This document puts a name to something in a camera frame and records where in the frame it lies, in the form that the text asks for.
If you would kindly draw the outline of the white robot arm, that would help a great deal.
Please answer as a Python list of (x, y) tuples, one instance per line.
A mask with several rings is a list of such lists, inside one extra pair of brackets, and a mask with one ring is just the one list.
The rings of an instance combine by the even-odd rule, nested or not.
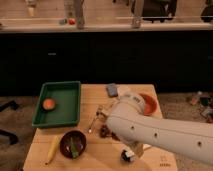
[(150, 144), (213, 165), (213, 125), (144, 116), (145, 101), (127, 92), (113, 106), (107, 127), (126, 145)]

